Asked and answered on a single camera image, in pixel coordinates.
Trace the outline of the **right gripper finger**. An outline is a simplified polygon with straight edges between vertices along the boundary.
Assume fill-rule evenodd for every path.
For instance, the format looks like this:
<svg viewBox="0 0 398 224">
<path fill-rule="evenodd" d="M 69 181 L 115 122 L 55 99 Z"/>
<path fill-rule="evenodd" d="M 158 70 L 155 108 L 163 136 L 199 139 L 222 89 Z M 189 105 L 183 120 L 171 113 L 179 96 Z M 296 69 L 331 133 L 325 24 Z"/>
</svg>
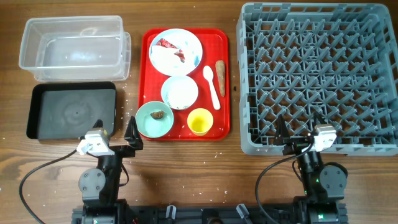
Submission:
<svg viewBox="0 0 398 224">
<path fill-rule="evenodd" d="M 326 124 L 325 118 L 317 111 L 313 113 L 313 122 L 315 126 L 318 124 Z"/>
<path fill-rule="evenodd" d="M 286 145 L 291 143 L 291 137 L 289 134 L 289 131 L 287 129 L 285 119 L 283 116 L 280 114 L 277 118 L 276 121 L 276 132 L 274 136 L 274 145 L 280 146 L 280 145 Z"/>
</svg>

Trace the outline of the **mint green bowl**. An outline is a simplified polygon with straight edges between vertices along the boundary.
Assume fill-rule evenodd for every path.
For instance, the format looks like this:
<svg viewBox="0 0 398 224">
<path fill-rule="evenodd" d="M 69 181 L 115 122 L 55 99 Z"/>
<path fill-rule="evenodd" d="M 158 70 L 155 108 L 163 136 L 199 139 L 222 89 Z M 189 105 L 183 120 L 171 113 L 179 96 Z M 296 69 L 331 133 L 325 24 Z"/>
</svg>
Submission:
<svg viewBox="0 0 398 224">
<path fill-rule="evenodd" d="M 165 111 L 162 119 L 153 119 L 151 113 Z M 161 101 L 150 101 L 142 105 L 136 113 L 138 131 L 147 138 L 159 138 L 166 135 L 174 124 L 174 113 Z"/>
</svg>

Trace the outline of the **brown food scrap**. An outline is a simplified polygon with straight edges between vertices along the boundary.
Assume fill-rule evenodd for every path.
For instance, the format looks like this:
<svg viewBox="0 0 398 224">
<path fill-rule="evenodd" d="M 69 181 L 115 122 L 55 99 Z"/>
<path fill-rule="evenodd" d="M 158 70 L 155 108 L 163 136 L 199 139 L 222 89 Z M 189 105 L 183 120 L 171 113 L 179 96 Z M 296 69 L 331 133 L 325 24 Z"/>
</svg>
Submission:
<svg viewBox="0 0 398 224">
<path fill-rule="evenodd" d="M 162 119 L 164 117 L 164 114 L 165 114 L 165 111 L 160 110 L 160 111 L 155 111 L 155 112 L 151 113 L 150 115 L 153 119 L 158 120 L 158 119 Z"/>
</svg>

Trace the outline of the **light blue bowl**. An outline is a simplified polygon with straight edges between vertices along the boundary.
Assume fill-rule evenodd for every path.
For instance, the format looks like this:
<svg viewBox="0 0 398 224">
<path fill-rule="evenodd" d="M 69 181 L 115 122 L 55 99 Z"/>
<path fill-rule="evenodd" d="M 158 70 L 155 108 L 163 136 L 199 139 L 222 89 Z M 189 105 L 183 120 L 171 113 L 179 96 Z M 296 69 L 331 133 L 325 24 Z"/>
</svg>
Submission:
<svg viewBox="0 0 398 224">
<path fill-rule="evenodd" d="M 198 85 L 188 76 L 170 77 L 163 83 L 160 94 L 170 108 L 185 110 L 196 102 Z"/>
</svg>

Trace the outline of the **yellow plastic cup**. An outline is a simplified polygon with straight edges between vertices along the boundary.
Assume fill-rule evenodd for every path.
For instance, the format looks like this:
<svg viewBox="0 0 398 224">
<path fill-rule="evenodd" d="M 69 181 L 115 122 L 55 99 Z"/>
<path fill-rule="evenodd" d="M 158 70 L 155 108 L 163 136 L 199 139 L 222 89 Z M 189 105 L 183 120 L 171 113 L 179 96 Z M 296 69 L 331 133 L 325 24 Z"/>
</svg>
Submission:
<svg viewBox="0 0 398 224">
<path fill-rule="evenodd" d="M 204 136 L 213 125 L 214 119 L 210 111 L 204 108 L 192 110 L 187 117 L 187 124 L 196 136 Z"/>
</svg>

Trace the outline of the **light blue plate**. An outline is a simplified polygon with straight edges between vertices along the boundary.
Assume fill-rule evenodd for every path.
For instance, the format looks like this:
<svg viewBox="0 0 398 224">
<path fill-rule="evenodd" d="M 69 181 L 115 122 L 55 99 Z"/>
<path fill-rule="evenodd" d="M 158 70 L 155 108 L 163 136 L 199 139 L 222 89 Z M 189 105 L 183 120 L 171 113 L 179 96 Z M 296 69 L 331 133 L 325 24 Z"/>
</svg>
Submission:
<svg viewBox="0 0 398 224">
<path fill-rule="evenodd" d="M 151 48 L 152 46 L 155 46 L 161 38 L 168 40 L 176 47 L 182 49 L 185 56 L 185 62 L 179 69 L 172 73 L 166 73 L 164 75 L 170 77 L 189 75 L 194 71 L 194 69 L 197 68 L 197 66 L 199 66 L 203 57 L 203 47 L 201 42 L 199 41 L 199 38 L 192 32 L 185 29 L 167 29 L 157 34 L 149 46 L 150 62 L 158 72 L 160 72 L 159 69 L 155 67 L 155 63 L 152 61 Z"/>
</svg>

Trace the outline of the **brown carrot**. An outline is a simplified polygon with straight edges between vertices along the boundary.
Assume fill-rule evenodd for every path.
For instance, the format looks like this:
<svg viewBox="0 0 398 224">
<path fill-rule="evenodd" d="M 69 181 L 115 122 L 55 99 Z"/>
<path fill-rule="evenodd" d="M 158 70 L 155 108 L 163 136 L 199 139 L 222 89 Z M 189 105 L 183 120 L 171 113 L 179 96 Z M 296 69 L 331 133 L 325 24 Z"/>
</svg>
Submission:
<svg viewBox="0 0 398 224">
<path fill-rule="evenodd" d="M 220 94 L 222 97 L 225 97 L 226 89 L 225 89 L 225 80 L 226 80 L 226 65 L 224 61 L 219 60 L 215 63 L 216 73 L 218 77 L 218 84 L 220 89 Z"/>
</svg>

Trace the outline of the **red snack wrapper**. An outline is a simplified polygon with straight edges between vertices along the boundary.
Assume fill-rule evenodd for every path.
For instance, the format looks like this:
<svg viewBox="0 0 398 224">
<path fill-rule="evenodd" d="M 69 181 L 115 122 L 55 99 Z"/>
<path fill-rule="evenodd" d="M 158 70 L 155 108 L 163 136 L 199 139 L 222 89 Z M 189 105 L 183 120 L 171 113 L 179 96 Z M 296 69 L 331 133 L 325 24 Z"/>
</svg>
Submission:
<svg viewBox="0 0 398 224">
<path fill-rule="evenodd" d="M 161 46 L 161 47 L 166 48 L 166 49 L 174 49 L 175 50 L 174 55 L 178 56 L 182 63 L 185 62 L 185 56 L 184 56 L 183 50 L 178 48 L 178 47 L 176 47 L 174 44 L 170 43 L 168 40 L 165 40 L 164 38 L 161 38 L 156 43 L 156 46 Z"/>
</svg>

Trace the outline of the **white napkin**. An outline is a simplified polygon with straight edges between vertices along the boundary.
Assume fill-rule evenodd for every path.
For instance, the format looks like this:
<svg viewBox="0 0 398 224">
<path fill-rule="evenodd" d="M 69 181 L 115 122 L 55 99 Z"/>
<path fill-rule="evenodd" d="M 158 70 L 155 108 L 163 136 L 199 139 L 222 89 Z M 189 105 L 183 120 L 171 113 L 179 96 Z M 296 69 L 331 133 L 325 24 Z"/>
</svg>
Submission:
<svg viewBox="0 0 398 224">
<path fill-rule="evenodd" d="M 179 49 L 155 45 L 152 46 L 151 51 L 151 57 L 152 61 L 155 63 L 155 67 L 163 74 L 172 73 L 183 65 L 181 58 L 178 56 L 180 53 Z"/>
</svg>

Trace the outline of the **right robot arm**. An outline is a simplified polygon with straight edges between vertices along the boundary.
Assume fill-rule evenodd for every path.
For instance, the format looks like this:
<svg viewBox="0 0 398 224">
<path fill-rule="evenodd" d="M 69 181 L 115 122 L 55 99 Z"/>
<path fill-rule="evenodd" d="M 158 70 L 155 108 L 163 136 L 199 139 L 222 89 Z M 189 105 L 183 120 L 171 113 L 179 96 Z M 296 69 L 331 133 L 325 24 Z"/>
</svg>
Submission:
<svg viewBox="0 0 398 224">
<path fill-rule="evenodd" d="M 315 125 L 307 136 L 293 138 L 283 116 L 277 118 L 274 144 L 283 146 L 282 153 L 297 163 L 305 195 L 292 203 L 291 223 L 345 223 L 345 211 L 338 202 L 345 197 L 348 171 L 336 162 L 324 163 L 321 152 L 332 147 L 336 129 L 317 112 Z"/>
</svg>

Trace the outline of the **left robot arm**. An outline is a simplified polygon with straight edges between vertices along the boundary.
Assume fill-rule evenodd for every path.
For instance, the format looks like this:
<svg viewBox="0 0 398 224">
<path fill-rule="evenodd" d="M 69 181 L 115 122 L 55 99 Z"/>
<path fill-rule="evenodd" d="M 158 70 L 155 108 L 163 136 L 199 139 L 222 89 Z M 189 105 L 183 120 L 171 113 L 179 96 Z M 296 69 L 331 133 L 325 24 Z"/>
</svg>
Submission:
<svg viewBox="0 0 398 224">
<path fill-rule="evenodd" d="M 137 223 L 138 217 L 125 199 L 118 198 L 123 159 L 134 157 L 143 149 L 143 142 L 137 129 L 135 117 L 131 117 L 124 135 L 126 145 L 110 146 L 110 136 L 97 120 L 80 141 L 77 151 L 80 155 L 97 158 L 95 168 L 88 169 L 79 178 L 82 192 L 82 209 L 72 211 L 72 223 Z"/>
</svg>

